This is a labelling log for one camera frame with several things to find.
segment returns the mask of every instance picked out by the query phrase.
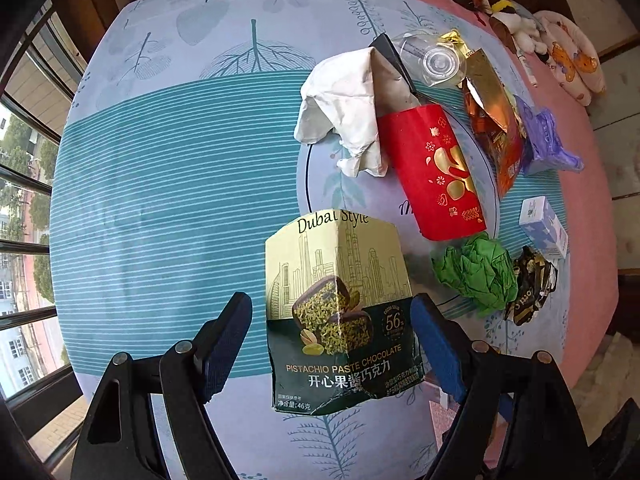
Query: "metal screw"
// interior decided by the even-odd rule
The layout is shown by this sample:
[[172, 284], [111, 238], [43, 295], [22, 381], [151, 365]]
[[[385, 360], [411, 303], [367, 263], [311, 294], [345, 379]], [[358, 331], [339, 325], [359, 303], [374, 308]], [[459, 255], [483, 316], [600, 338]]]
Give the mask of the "metal screw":
[[489, 345], [485, 341], [473, 341], [471, 343], [471, 348], [474, 352], [478, 352], [479, 354], [486, 354], [489, 351]]
[[192, 347], [191, 341], [178, 341], [175, 345], [175, 351], [178, 352], [178, 354], [186, 354]]
[[127, 359], [129, 359], [129, 356], [127, 356], [127, 354], [125, 354], [124, 352], [118, 352], [116, 355], [113, 356], [112, 361], [113, 361], [113, 364], [115, 365], [121, 365]]
[[545, 351], [538, 352], [538, 361], [540, 361], [541, 363], [548, 365], [553, 360], [554, 359], [551, 357], [551, 354], [549, 352], [545, 352]]

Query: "blue and white box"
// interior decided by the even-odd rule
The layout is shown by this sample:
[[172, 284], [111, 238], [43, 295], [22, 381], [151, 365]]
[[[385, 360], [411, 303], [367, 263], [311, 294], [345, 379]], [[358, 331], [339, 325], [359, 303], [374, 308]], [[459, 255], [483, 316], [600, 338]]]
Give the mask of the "blue and white box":
[[543, 256], [565, 258], [569, 237], [546, 196], [522, 201], [520, 227]]

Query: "crumpled green paper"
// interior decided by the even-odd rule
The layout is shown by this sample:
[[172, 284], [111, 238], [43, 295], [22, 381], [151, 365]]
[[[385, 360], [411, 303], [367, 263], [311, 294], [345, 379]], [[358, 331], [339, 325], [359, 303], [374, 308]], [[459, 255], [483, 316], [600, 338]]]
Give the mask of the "crumpled green paper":
[[498, 240], [489, 240], [484, 231], [469, 238], [461, 249], [447, 247], [443, 257], [432, 261], [438, 281], [466, 298], [473, 298], [478, 316], [504, 310], [518, 295], [508, 251]]

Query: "purple plastic bag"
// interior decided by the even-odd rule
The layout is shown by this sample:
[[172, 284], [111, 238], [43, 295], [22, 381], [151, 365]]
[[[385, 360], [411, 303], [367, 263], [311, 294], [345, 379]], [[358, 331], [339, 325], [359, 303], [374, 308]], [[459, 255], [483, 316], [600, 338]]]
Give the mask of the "purple plastic bag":
[[556, 132], [556, 118], [548, 108], [539, 114], [516, 96], [518, 113], [527, 131], [522, 155], [522, 172], [525, 175], [545, 170], [564, 170], [579, 173], [584, 169], [582, 159], [562, 147]]

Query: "crumpled white paper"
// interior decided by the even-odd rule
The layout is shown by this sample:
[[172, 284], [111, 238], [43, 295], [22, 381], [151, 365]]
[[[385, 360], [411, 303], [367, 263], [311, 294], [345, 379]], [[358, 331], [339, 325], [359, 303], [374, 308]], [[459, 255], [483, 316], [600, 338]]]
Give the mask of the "crumpled white paper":
[[293, 136], [314, 144], [332, 129], [350, 158], [337, 165], [347, 176], [365, 170], [385, 176], [376, 117], [420, 105], [398, 71], [375, 48], [338, 54], [321, 61], [300, 89], [302, 104]]

